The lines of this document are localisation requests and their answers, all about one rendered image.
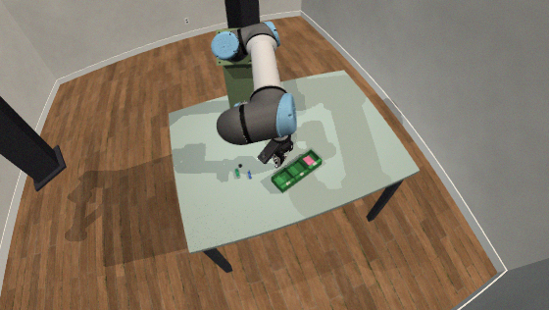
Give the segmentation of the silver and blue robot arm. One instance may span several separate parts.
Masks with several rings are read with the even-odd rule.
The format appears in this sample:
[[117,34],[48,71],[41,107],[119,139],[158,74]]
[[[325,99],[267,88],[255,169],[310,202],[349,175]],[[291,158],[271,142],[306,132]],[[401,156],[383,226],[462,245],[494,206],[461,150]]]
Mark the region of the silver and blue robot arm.
[[257,157],[264,164],[281,145],[273,139],[285,140],[297,129],[295,105],[291,104],[293,95],[280,84],[275,59],[278,46],[280,40],[272,22],[223,31],[214,37],[211,44],[213,54],[221,60],[238,62],[248,54],[251,56],[254,91],[250,100],[239,102],[222,112],[217,120],[217,131],[223,140],[235,145],[270,139]]

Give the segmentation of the green rack of three bins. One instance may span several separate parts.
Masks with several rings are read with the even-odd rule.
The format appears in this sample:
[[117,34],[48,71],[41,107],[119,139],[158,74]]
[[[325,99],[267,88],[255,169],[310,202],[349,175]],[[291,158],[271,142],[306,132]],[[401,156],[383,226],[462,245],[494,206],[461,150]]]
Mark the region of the green rack of three bins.
[[[310,155],[315,163],[311,166],[308,166],[303,159]],[[309,175],[313,170],[322,164],[322,159],[313,151],[309,150],[301,157],[299,157],[295,162],[283,168],[275,175],[271,177],[272,183],[284,193],[288,188],[293,186],[295,183],[299,182],[301,179]],[[307,165],[305,165],[304,163]]]

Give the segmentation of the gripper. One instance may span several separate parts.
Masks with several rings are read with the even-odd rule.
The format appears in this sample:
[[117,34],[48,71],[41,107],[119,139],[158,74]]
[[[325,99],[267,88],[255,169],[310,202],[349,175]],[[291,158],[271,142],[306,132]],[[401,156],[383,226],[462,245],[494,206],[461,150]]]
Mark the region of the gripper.
[[[286,140],[286,141],[285,141]],[[278,167],[280,167],[283,163],[283,161],[287,158],[288,155],[284,155],[284,153],[286,153],[288,150],[291,151],[293,150],[293,141],[291,141],[291,134],[288,136],[287,139],[285,140],[275,140],[273,139],[274,142],[276,143],[281,143],[280,147],[278,148],[278,150],[276,151],[276,153],[273,155],[273,160],[274,160],[274,163],[277,164]],[[292,148],[291,148],[292,146]],[[286,149],[287,148],[287,149]],[[286,149],[286,150],[285,150]],[[285,151],[284,151],[285,150]],[[285,159],[284,159],[285,158]],[[277,160],[276,160],[277,159]]]

